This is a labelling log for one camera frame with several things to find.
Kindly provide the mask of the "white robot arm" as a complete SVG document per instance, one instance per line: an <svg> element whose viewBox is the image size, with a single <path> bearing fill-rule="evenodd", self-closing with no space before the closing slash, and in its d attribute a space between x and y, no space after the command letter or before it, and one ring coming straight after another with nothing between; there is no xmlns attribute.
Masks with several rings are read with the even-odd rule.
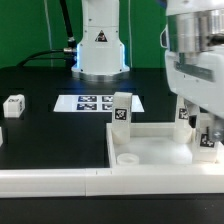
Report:
<svg viewBox="0 0 224 224"><path fill-rule="evenodd" d="M206 130L224 140L224 0L157 0L166 10L160 35L170 90L206 110ZM83 38L75 77L111 80L127 72L119 39L119 0L82 0Z"/></svg>

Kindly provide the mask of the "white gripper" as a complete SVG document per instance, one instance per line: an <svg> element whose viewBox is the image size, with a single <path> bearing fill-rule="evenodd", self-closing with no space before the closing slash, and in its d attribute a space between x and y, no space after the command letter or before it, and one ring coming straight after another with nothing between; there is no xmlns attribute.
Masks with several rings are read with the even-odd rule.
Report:
<svg viewBox="0 0 224 224"><path fill-rule="evenodd" d="M165 68L170 90L182 96L189 117L189 125L196 127L200 107L212 113L210 139L224 140L224 46L201 52L195 64L180 62L177 53L171 52L168 27L160 35L160 44L166 48Z"/></svg>

